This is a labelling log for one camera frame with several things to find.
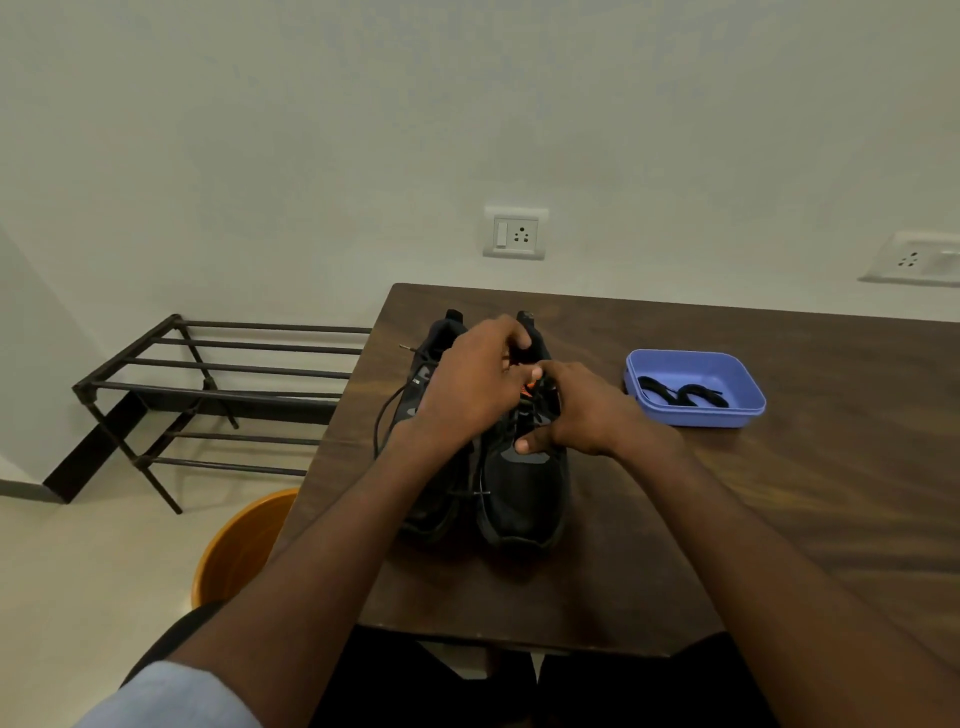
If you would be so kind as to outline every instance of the wooden table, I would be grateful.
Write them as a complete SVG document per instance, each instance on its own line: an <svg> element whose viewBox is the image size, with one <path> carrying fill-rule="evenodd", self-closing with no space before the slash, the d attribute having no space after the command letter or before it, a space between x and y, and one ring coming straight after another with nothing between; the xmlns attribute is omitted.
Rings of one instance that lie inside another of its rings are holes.
<svg viewBox="0 0 960 728"><path fill-rule="evenodd" d="M960 666L960 325L399 283L277 541L283 550L372 462L377 411L448 307L468 325L533 312L555 358L621 380L632 349L728 352L767 397L742 430L687 429L749 506ZM564 537L496 551L471 518L397 542L361 616L424 636L664 655L722 628L650 501L611 460L571 453Z"/></svg>

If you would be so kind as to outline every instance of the pants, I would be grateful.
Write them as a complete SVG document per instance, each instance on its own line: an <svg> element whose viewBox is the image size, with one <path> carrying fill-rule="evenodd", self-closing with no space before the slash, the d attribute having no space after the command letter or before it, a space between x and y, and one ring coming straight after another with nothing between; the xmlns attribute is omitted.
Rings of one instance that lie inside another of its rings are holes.
<svg viewBox="0 0 960 728"><path fill-rule="evenodd" d="M205 604L179 619L123 684L166 659L221 606ZM727 633L670 658L549 655L538 683L526 652L505 650L491 677L467 680L414 638L360 626L353 628L310 725L496 726L527 716L533 725L556 728L723 720L777 725Z"/></svg>

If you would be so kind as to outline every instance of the black shoe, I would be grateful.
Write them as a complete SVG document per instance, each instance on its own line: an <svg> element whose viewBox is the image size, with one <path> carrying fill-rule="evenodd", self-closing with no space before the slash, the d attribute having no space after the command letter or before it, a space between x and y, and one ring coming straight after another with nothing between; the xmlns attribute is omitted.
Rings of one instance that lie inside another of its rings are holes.
<svg viewBox="0 0 960 728"><path fill-rule="evenodd" d="M380 414L377 415L373 426L374 457L380 454L378 430L380 420L390 406L390 402L400 397L394 419L390 423L390 430L393 430L396 423L409 420L417 414L417 408L430 383L430 377L440 364L440 357L453 346L453 342L460 334L466 332L464 315L452 308L446 312L444 318L430 327L426 339L414 352L414 361L410 367L407 383L384 402ZM401 531L417 536L428 543L443 536L457 517L460 496L468 490L470 452L470 445L463 447L430 479L413 508L410 509L410 513L407 514L407 518L400 527Z"/></svg>
<svg viewBox="0 0 960 728"><path fill-rule="evenodd" d="M516 315L533 345L511 351L517 364L549 359L534 319ZM560 396L547 378L524 390L520 403L487 430L481 439L480 462L473 478L477 523L491 544L526 544L547 549L557 543L570 501L570 473L566 448L521 455L516 438L560 417Z"/></svg>

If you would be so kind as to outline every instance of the white switch plate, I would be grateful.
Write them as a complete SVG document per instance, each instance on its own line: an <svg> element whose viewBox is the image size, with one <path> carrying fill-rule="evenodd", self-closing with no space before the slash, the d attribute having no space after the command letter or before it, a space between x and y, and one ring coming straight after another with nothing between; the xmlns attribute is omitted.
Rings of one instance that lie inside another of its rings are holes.
<svg viewBox="0 0 960 728"><path fill-rule="evenodd" d="M526 260L543 260L546 249L543 245L544 229L550 210L541 207L484 207L489 234L484 243L483 255L488 257L512 257Z"/></svg>
<svg viewBox="0 0 960 728"><path fill-rule="evenodd" d="M880 248L860 280L960 286L960 235L898 232Z"/></svg>

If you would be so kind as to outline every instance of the sleeve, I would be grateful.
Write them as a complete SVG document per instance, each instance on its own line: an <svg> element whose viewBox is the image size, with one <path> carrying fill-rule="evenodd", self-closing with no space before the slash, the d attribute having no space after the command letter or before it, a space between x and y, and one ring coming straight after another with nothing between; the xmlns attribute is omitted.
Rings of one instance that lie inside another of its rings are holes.
<svg viewBox="0 0 960 728"><path fill-rule="evenodd" d="M153 663L87 713L75 728L262 728L209 672Z"/></svg>

